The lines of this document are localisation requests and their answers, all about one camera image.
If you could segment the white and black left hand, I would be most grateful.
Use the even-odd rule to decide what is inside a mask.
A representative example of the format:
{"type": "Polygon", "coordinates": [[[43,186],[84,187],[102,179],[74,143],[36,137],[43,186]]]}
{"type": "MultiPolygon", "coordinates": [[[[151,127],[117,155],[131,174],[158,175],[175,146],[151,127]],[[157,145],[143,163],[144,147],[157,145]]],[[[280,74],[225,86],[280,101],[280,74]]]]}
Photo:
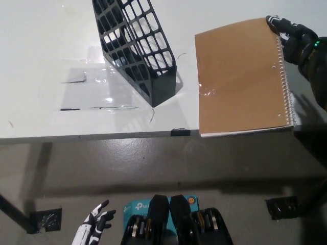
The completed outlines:
{"type": "Polygon", "coordinates": [[[116,213],[116,210],[102,212],[108,204],[109,200],[105,200],[89,213],[77,229],[72,245],[99,244],[103,231],[111,228],[110,222],[116,213]]]}

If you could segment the black and white right hand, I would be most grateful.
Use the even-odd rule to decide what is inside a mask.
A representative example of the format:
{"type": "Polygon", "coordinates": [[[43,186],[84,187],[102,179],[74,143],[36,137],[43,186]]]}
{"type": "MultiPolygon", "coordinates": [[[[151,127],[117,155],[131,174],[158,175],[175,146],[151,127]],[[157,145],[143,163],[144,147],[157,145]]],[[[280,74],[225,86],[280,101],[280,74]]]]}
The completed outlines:
{"type": "Polygon", "coordinates": [[[277,15],[266,16],[270,30],[281,39],[284,59],[299,65],[304,49],[318,39],[318,35],[302,24],[296,24],[277,15]]]}

